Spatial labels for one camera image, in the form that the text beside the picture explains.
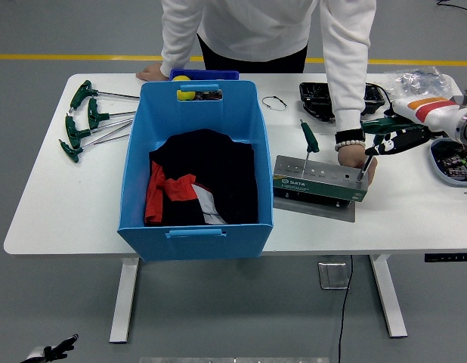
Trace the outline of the robot left hand black fingers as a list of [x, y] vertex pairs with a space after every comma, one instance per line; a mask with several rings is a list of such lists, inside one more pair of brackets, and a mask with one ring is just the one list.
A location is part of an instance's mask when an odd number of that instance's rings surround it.
[[63, 340], [56, 346], [39, 346], [27, 356], [23, 363], [27, 362], [52, 362], [64, 359], [68, 356], [68, 352], [75, 349], [74, 344], [78, 340], [79, 335], [73, 334], [71, 337]]

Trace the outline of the person's right hand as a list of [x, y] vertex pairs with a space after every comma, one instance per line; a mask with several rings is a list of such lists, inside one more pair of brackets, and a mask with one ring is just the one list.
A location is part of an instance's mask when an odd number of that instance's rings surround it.
[[169, 76], [162, 73], [161, 65], [161, 63], [149, 64], [142, 71], [136, 73], [136, 77], [146, 82], [168, 81]]

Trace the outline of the person's left hand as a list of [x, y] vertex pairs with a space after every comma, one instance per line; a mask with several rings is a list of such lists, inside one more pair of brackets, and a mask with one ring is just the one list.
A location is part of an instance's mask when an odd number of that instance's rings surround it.
[[[353, 144], [340, 147], [338, 150], [338, 162], [342, 166], [362, 169], [367, 159], [365, 147], [362, 144]], [[374, 157], [367, 169], [369, 185], [372, 184], [378, 161]]]

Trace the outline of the robot right hand white shell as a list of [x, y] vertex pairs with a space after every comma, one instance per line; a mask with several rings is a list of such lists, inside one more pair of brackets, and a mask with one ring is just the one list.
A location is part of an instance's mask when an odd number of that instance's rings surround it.
[[375, 136], [366, 155], [399, 154], [426, 143], [431, 132], [439, 131], [467, 145], [467, 107], [442, 97], [412, 96], [393, 101], [392, 109], [392, 116], [362, 123], [363, 131]]

